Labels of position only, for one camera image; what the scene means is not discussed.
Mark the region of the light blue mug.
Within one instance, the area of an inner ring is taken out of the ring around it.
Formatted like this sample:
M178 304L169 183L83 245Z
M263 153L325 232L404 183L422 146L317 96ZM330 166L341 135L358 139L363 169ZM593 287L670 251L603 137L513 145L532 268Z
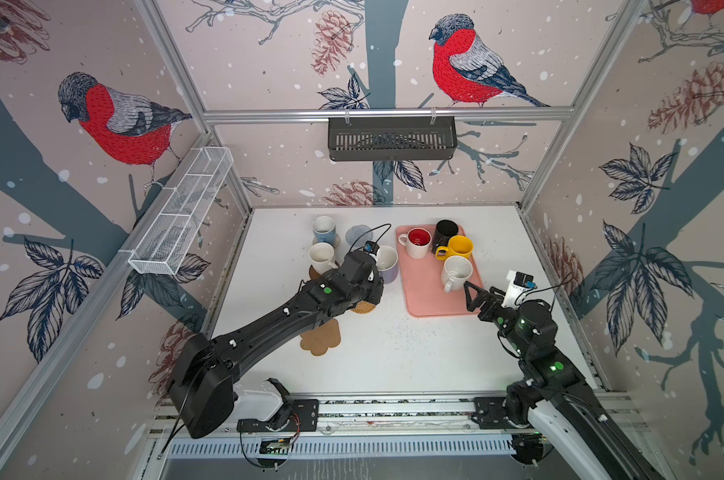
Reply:
M335 220L327 215L316 217L312 222L312 233L314 244L326 243L333 247L337 234Z

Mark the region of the small white cup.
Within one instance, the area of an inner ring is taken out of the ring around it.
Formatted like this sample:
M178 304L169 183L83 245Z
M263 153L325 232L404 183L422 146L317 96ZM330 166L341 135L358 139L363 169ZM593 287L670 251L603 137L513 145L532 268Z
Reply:
M393 283L399 274L399 256L390 246L380 246L376 254L376 267L385 285Z

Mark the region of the dark brown scratched round coaster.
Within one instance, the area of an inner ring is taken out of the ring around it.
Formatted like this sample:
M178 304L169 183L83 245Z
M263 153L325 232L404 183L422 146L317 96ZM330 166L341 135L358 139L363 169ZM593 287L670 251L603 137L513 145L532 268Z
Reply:
M311 280L318 280L322 277L322 275L313 267L309 267L309 278Z

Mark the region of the rattan woven round coaster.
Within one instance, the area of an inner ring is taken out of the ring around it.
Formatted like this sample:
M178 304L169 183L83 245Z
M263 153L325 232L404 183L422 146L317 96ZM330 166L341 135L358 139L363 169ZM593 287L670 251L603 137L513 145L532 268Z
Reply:
M357 314L369 314L374 311L376 305L368 301L359 301L351 311Z

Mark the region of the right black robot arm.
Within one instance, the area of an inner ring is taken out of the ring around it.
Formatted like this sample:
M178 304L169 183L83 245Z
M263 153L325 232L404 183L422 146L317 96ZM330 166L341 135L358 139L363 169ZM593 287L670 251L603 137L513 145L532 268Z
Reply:
M509 291L463 286L466 308L498 329L501 346L523 378L506 388L501 405L475 399L482 428L508 424L542 434L581 479L660 479L661 473L623 433L585 376L556 346L558 325L544 300L516 304Z

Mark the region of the blue woven round coaster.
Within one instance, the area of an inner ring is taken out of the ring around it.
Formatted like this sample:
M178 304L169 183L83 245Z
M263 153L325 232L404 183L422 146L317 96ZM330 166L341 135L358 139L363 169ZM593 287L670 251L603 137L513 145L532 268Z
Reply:
M367 225L352 226L345 234L345 240L352 249L363 248L366 241L372 240L373 233Z

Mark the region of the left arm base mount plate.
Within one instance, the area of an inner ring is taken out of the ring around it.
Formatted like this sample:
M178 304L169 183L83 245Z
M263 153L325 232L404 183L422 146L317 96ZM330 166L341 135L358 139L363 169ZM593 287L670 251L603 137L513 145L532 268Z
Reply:
M314 432L317 429L318 415L318 400L288 400L267 420L239 420L236 431L238 433Z

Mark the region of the pink rectangular tray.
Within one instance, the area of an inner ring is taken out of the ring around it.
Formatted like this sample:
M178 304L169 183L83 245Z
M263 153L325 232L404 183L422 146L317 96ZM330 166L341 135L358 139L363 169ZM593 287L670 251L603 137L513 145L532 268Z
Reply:
M407 311L416 318L466 316L469 312L463 287L444 291L441 281L444 261L435 257L432 246L427 248L423 258L415 259L408 254L406 240L410 230L424 229L433 235L435 228L435 224L426 224L402 225L396 229L399 275Z

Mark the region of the white mug red inside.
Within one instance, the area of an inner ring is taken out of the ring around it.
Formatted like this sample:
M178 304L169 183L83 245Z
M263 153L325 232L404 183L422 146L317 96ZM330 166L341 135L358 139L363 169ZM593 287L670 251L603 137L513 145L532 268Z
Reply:
M398 235L398 243L405 248L406 254L416 260L423 259L430 252L431 234L424 228L415 227Z

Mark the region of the yellow mug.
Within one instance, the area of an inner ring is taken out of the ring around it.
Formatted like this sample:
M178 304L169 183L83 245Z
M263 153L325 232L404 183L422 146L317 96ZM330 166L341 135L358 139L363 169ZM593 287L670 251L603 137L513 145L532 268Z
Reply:
M455 235L448 240L445 246L437 248L435 257L442 261L454 256L469 259L473 248L474 245L471 239L463 235Z

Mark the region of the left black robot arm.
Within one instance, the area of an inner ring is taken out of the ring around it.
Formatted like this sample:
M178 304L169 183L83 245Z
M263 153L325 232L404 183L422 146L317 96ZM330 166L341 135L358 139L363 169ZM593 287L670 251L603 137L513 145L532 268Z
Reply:
M190 437L203 438L230 417L238 400L234 385L263 358L361 302L379 304L383 289L374 256L355 250L263 317L212 339L191 336L167 389Z

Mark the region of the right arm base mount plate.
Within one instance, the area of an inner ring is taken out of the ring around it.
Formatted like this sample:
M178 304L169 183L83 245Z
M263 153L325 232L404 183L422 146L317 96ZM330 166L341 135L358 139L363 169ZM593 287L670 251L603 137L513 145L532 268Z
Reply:
M504 397L475 397L475 408L470 419L482 430L529 429L533 412L542 414L543 408L556 412L556 404L543 397L508 392Z

